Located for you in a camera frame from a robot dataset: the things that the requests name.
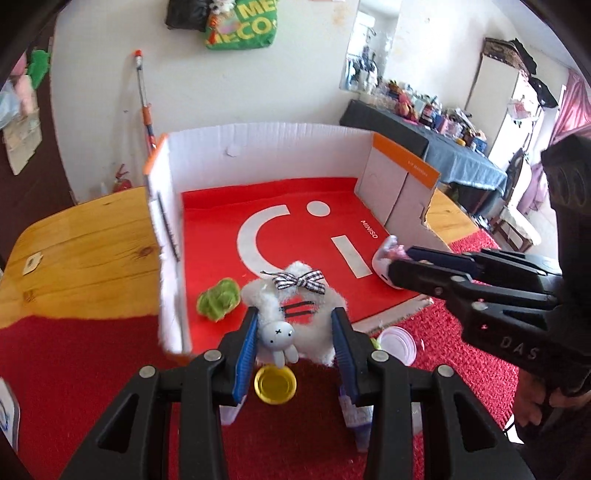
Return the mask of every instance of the red mat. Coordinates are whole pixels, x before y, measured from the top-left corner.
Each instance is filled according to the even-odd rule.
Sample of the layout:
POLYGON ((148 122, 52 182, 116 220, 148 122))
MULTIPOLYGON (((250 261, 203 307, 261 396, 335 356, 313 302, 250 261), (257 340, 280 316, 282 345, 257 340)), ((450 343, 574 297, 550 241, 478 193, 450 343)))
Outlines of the red mat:
MULTIPOLYGON (((495 246, 483 232, 452 245, 453 250, 458 245, 472 251, 495 246)), ((517 383, 515 367, 465 345, 457 320, 440 301, 403 326, 417 342, 415 367, 453 366, 504 424, 517 383)), ((171 366, 156 338, 153 317, 96 322, 28 318, 0 330, 0 375, 21 405, 20 457, 36 480, 57 480, 88 430, 139 368, 171 366)), ((336 369, 299 362, 293 370, 298 379, 293 400, 268 406, 251 390, 236 422, 224 429, 230 478, 361 480, 365 455, 356 453, 353 434, 344 425, 336 369)), ((421 478, 420 437, 415 452, 416 478, 421 478)))
MULTIPOLYGON (((199 315, 195 305, 199 294, 223 277, 234 278, 240 287, 256 278, 241 258, 236 239, 247 219, 270 207, 284 206, 288 213, 262 223, 249 245, 277 267, 272 271, 296 260, 322 270, 328 283, 347 299, 352 322, 417 295, 393 290, 373 273, 356 278, 331 240, 346 235, 371 268, 374 253, 388 236, 354 194, 355 183, 356 179, 296 179, 183 193, 187 310, 195 353, 214 348, 224 334, 241 324, 244 305, 218 323, 199 315), (312 201, 324 202, 330 213, 309 213, 312 201)), ((269 269, 254 268, 257 272, 269 269)))

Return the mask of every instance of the black and white bow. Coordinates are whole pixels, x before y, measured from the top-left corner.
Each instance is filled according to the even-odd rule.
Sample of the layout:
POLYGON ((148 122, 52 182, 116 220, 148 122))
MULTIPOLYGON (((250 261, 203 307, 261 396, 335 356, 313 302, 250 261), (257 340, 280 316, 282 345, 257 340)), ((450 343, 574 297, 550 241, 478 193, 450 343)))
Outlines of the black and white bow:
POLYGON ((304 287, 306 290, 324 295, 326 291, 324 285, 319 280, 324 279, 324 275, 320 270, 313 270, 303 274, 301 277, 296 277, 288 272, 267 273, 261 272, 265 275, 273 276, 273 283, 277 290, 283 290, 290 287, 304 287))

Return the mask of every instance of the window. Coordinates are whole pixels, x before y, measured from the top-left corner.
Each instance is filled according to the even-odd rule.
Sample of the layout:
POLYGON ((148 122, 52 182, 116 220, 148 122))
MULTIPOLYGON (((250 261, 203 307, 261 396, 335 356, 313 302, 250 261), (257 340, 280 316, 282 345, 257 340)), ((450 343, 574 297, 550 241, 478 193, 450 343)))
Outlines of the window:
POLYGON ((349 55, 361 56, 363 47, 367 44, 368 31, 375 25, 375 18, 371 15, 357 12, 355 24, 353 25, 353 33, 349 40, 349 47, 347 53, 349 55))

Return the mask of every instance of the clear plastic cup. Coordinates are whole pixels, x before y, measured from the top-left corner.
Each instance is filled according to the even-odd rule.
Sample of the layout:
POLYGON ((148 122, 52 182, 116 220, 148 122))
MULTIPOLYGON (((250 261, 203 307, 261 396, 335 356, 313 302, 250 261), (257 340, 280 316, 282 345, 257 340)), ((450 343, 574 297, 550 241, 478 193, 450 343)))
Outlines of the clear plastic cup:
POLYGON ((388 327, 378 337, 380 348, 409 367, 417 357, 417 344, 405 329, 388 327))

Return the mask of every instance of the pink curtain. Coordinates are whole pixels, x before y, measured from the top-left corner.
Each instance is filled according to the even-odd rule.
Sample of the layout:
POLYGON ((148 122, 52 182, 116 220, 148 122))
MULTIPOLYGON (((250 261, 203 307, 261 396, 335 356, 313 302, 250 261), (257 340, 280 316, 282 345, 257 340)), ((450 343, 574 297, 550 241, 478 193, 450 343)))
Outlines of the pink curtain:
MULTIPOLYGON (((585 81, 578 73, 569 70, 569 82, 566 85, 558 119, 552 130, 550 145, 574 133, 591 138, 591 103, 585 81)), ((548 181, 542 165, 533 165, 531 171, 530 185, 517 206, 523 214, 530 210, 537 210, 548 195, 548 181)))
POLYGON ((554 145, 570 134, 591 137, 591 103, 581 76, 569 70, 569 82, 560 107, 558 120, 552 130, 550 145, 554 145))

